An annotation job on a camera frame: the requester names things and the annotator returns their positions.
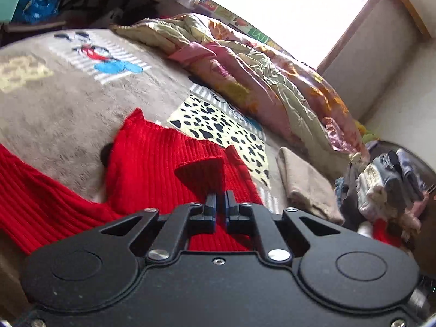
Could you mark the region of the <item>red knit sweater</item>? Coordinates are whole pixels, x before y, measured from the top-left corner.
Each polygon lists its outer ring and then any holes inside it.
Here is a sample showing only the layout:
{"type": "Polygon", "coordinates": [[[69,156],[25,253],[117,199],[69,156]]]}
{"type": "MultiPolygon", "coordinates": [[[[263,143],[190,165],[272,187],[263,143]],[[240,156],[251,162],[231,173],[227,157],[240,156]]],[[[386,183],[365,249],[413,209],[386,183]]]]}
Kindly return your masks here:
{"type": "Polygon", "coordinates": [[[90,202],[1,149],[1,230],[25,253],[146,208],[169,214],[208,194],[231,190],[260,204],[234,146],[222,148],[146,120],[140,109],[114,139],[105,202],[90,202]]]}

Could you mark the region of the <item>folded beige cloth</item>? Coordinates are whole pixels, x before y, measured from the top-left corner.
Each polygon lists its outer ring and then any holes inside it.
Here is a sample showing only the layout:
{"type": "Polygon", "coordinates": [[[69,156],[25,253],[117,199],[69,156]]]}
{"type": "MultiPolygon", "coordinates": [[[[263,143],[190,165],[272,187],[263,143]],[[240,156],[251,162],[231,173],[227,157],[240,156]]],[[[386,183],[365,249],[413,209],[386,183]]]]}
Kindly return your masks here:
{"type": "Polygon", "coordinates": [[[286,147],[278,150],[276,161],[290,203],[329,222],[344,224],[332,185],[322,174],[286,147]]]}

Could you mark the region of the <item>grey cartoon print blanket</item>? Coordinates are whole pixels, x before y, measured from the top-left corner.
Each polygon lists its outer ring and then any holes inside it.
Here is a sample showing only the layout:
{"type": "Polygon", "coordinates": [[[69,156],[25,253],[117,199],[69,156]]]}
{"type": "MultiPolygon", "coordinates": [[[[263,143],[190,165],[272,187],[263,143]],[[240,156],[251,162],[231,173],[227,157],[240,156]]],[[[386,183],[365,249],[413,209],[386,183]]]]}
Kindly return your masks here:
{"type": "MultiPolygon", "coordinates": [[[[286,205],[282,141],[165,55],[108,30],[48,33],[1,49],[1,149],[95,203],[107,198],[114,139],[130,114],[234,146],[264,206],[286,205]]],[[[1,252],[27,255],[1,230],[1,252]]]]}

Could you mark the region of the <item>floral pink quilt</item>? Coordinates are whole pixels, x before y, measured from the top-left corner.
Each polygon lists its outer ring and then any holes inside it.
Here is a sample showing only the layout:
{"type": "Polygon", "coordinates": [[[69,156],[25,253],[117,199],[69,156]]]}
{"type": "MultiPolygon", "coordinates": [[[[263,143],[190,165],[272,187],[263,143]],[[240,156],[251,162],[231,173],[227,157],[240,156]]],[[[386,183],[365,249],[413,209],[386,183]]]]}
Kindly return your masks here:
{"type": "Polygon", "coordinates": [[[162,51],[327,176],[370,154],[336,91],[293,57],[197,13],[111,30],[162,51]]]}

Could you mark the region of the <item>colourful board by window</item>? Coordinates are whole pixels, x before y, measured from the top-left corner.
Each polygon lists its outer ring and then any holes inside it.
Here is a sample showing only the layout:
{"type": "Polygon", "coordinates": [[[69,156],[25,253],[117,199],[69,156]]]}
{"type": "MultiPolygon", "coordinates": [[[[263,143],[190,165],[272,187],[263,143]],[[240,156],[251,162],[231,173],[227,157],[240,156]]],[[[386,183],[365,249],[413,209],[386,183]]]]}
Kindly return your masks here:
{"type": "Polygon", "coordinates": [[[198,13],[221,21],[236,31],[251,37],[255,41],[268,45],[279,52],[290,55],[288,51],[279,46],[272,38],[264,34],[261,30],[255,28],[249,22],[245,21],[230,10],[222,7],[220,4],[217,4],[217,2],[214,2],[213,0],[196,1],[194,3],[194,10],[198,13]]]}

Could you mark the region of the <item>blue plastic bag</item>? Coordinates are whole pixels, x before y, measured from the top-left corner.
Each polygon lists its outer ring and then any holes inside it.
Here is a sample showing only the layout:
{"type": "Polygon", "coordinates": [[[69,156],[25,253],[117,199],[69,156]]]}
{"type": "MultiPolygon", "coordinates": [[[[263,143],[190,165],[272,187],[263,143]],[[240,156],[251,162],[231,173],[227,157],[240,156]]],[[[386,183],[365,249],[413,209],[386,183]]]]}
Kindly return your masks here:
{"type": "Polygon", "coordinates": [[[60,0],[19,0],[13,22],[34,25],[58,15],[60,0]]]}

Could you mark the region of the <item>dark side table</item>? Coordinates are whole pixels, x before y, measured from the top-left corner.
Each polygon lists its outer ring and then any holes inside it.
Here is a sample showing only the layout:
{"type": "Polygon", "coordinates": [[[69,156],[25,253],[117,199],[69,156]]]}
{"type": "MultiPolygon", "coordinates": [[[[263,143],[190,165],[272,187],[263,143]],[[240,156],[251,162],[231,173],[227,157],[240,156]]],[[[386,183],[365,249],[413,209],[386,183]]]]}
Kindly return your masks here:
{"type": "Polygon", "coordinates": [[[133,25],[158,15],[158,0],[60,0],[58,15],[34,25],[13,22],[19,0],[1,0],[1,45],[45,32],[133,25]]]}

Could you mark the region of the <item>pile of mixed clothes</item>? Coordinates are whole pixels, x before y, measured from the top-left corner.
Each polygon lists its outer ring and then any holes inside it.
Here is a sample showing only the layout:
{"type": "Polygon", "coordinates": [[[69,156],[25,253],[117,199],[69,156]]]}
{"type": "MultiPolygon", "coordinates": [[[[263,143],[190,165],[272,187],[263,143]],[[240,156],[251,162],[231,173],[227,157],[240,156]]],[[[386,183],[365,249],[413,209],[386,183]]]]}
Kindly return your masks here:
{"type": "Polygon", "coordinates": [[[435,194],[435,171],[395,143],[373,140],[367,149],[370,162],[350,163],[335,181],[344,227],[410,252],[435,194]]]}

